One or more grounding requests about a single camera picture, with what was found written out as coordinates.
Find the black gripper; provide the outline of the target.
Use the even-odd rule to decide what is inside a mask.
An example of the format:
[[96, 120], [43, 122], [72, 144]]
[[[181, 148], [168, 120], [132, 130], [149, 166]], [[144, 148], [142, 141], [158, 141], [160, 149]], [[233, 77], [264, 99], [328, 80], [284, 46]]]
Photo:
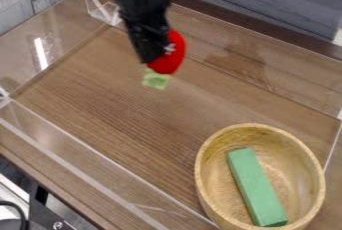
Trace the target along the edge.
[[165, 19], [170, 0], [116, 0], [116, 4], [140, 62], [169, 55], [174, 51]]

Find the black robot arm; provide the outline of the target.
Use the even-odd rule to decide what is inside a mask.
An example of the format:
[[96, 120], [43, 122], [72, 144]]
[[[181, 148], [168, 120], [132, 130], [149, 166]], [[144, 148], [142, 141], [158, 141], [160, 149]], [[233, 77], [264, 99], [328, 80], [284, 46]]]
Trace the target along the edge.
[[165, 13], [170, 0], [113, 0], [129, 41], [142, 64], [165, 54], [170, 31]]

